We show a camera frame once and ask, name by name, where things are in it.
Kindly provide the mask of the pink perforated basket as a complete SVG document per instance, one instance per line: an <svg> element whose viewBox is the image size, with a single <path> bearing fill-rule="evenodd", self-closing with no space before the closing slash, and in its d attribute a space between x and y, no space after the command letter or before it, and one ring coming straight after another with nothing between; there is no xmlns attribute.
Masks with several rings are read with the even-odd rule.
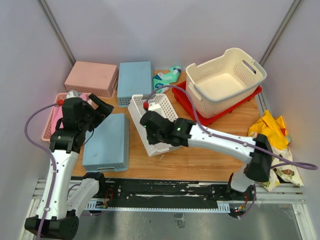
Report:
<svg viewBox="0 0 320 240"><path fill-rule="evenodd" d="M64 85L67 91L93 93L98 97L113 98L118 84L116 65L76 61Z"/></svg>

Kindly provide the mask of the small white perforated basket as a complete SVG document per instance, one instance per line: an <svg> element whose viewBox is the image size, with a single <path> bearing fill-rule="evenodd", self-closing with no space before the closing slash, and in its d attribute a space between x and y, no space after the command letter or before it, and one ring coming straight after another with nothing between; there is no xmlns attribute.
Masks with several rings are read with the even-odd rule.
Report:
<svg viewBox="0 0 320 240"><path fill-rule="evenodd" d="M132 96L130 103L128 105L128 111L133 120L133 123L138 131L140 139L144 145L144 148L149 157L156 155L162 155L167 152L174 151L180 146L172 146L167 143L157 143L155 145L150 145L147 140L146 129L140 124L140 119L145 114L146 110L143 107L144 102L147 99L147 95L135 94ZM178 118L176 111L174 110L170 100L163 93L154 94L150 100L148 100L148 110L154 111L160 114L162 117L173 122Z"/></svg>

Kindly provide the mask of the blue perforated basket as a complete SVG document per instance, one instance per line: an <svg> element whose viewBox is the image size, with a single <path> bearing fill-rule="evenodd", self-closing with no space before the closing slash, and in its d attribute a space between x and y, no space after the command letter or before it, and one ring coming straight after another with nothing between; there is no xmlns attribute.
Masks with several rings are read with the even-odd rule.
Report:
<svg viewBox="0 0 320 240"><path fill-rule="evenodd" d="M122 172L129 167L130 123L123 113L109 115L85 135L82 166L87 172Z"/></svg>

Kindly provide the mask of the light blue upturned basket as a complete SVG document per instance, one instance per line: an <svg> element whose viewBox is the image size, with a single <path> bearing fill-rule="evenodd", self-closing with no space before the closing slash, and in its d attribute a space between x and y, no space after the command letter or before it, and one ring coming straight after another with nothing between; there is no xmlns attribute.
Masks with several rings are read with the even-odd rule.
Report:
<svg viewBox="0 0 320 240"><path fill-rule="evenodd" d="M119 65L117 103L121 108L129 106L133 95L152 92L153 68L150 61L122 62Z"/></svg>

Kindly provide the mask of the large white laundry basket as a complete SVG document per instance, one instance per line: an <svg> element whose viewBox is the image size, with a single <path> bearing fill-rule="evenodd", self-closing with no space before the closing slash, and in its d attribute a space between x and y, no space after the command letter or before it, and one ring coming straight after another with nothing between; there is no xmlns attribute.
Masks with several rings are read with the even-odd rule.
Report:
<svg viewBox="0 0 320 240"><path fill-rule="evenodd" d="M240 48L222 56L186 67L185 90L197 112L212 118L251 95L266 79L267 72Z"/></svg>

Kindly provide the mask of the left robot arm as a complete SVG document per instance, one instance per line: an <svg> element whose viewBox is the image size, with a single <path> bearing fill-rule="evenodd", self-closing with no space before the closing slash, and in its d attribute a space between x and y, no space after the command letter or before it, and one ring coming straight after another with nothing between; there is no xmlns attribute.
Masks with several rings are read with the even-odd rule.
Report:
<svg viewBox="0 0 320 240"><path fill-rule="evenodd" d="M56 122L49 147L33 141L27 131L24 133L31 144L43 149L50 158L41 201L35 216L28 217L24 223L24 228L38 240L72 240L89 201L93 197L106 196L106 178L101 172L86 173L76 191L69 196L73 168L85 143L86 133L93 132L114 109L93 93L88 98L96 108L79 96L70 96L52 104L52 107L61 107L62 117Z"/></svg>

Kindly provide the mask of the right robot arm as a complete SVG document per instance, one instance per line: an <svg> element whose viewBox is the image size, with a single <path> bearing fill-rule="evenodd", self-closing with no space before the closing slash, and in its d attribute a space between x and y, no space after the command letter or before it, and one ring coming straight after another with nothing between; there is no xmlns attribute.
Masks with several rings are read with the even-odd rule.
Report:
<svg viewBox="0 0 320 240"><path fill-rule="evenodd" d="M232 200L240 199L255 182L269 181L272 148L263 134L256 137L232 135L203 127L186 118L170 121L155 111L147 111L139 123L146 130L150 145L164 143L173 147L209 149L242 161L243 167L232 175L226 188L227 196Z"/></svg>

